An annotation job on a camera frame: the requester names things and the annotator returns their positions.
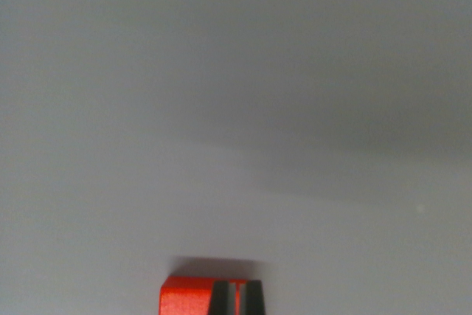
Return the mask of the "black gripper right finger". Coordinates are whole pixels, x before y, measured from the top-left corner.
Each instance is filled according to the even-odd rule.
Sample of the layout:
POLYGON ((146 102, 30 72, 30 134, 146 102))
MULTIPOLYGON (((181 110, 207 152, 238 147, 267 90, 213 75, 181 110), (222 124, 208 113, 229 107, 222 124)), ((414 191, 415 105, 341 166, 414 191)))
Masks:
POLYGON ((261 280, 250 280, 240 287, 240 315, 266 315, 263 283, 261 280))

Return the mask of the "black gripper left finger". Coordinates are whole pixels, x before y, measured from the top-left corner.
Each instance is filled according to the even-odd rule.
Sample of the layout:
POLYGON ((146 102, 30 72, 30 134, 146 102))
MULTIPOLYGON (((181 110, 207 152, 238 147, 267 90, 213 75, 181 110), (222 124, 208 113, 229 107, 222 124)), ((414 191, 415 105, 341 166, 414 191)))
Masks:
POLYGON ((235 302, 236 284, 228 280, 217 280, 212 285, 207 314, 235 315, 235 302))

